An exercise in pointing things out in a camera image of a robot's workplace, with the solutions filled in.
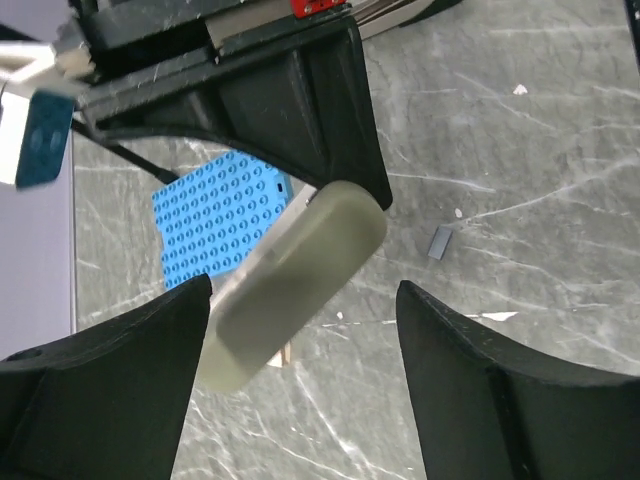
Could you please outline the unloaded staple strip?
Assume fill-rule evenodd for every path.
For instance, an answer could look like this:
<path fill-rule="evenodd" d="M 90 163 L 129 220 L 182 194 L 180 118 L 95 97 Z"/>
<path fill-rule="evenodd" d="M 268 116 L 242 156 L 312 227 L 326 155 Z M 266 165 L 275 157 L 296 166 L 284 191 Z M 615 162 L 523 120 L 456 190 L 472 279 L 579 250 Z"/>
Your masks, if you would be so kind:
<path fill-rule="evenodd" d="M 448 244 L 453 235 L 453 230 L 447 226 L 437 227 L 428 250 L 430 258 L 441 260 L 444 257 Z"/>

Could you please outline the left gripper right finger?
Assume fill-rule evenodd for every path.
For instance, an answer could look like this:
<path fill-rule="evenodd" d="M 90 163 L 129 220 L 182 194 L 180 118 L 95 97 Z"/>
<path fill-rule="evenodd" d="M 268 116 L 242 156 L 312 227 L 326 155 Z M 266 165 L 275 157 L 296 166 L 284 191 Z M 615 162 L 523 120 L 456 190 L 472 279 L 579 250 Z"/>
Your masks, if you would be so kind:
<path fill-rule="evenodd" d="M 635 479 L 639 380 L 516 342 L 411 281 L 399 343 L 431 479 Z"/>

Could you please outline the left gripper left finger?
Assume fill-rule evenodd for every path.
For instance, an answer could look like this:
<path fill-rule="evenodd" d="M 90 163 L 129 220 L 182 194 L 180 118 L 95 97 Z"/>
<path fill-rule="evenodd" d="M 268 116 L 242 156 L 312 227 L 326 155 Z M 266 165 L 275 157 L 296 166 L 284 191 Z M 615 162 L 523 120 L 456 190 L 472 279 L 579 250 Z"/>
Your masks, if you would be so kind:
<path fill-rule="evenodd" d="M 202 274 L 3 359 L 2 478 L 170 478 L 211 293 Z"/>

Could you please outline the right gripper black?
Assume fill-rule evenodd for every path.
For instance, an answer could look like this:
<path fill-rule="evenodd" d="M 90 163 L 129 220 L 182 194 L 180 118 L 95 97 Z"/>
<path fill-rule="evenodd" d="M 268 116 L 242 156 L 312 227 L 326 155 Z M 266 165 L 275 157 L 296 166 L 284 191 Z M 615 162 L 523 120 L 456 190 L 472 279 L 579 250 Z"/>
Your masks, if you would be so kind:
<path fill-rule="evenodd" d="M 76 99 L 90 133 L 211 141 L 391 206 L 346 2 L 78 1 L 74 11 L 74 45 L 95 64 Z"/>

